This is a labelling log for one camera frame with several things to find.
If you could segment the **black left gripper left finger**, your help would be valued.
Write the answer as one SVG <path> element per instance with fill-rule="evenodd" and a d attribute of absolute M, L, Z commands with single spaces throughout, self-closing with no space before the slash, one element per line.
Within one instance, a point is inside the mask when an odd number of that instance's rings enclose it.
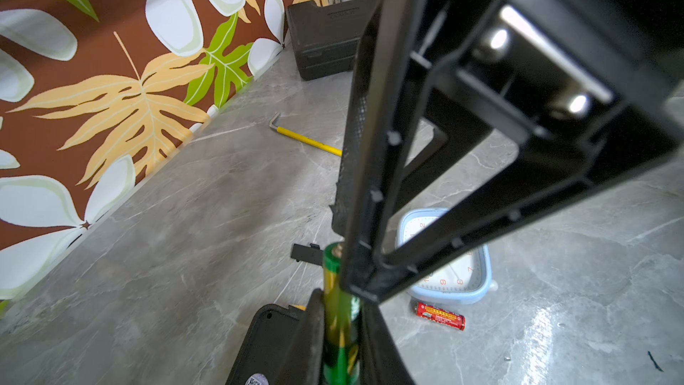
<path fill-rule="evenodd" d="M 322 381 L 324 304 L 321 289 L 314 289 L 299 321 L 275 384 L 318 385 Z"/>

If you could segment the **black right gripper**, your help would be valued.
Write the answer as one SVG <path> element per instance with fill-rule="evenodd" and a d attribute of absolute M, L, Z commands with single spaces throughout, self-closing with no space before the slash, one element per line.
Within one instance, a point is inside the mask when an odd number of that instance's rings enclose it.
<path fill-rule="evenodd" d="M 421 278 L 466 251 L 670 158 L 664 101 L 683 77 L 683 0 L 429 0 L 413 49 L 427 97 L 498 130 L 518 157 L 406 246 L 383 278 Z"/>

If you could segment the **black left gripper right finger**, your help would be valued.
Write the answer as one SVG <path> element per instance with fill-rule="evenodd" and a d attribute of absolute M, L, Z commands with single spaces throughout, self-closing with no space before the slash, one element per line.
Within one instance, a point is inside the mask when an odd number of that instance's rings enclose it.
<path fill-rule="evenodd" d="M 361 313 L 361 384 L 413 385 L 378 305 L 365 303 Z"/>

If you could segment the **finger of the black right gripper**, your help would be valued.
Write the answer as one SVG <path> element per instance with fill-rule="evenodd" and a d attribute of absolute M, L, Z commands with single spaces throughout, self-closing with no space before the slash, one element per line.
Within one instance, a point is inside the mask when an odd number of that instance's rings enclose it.
<path fill-rule="evenodd" d="M 381 246 L 423 110 L 417 94 L 402 94 L 428 1 L 378 0 L 357 48 L 331 210 L 345 242 L 340 285 L 367 302 L 391 292 L 381 286 L 391 269 Z"/>

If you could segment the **green AA battery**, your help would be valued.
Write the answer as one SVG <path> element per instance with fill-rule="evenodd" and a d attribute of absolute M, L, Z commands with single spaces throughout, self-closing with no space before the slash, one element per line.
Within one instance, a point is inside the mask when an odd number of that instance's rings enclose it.
<path fill-rule="evenodd" d="M 323 253 L 323 378 L 327 384 L 359 384 L 361 301 L 340 287 L 343 242 Z"/>

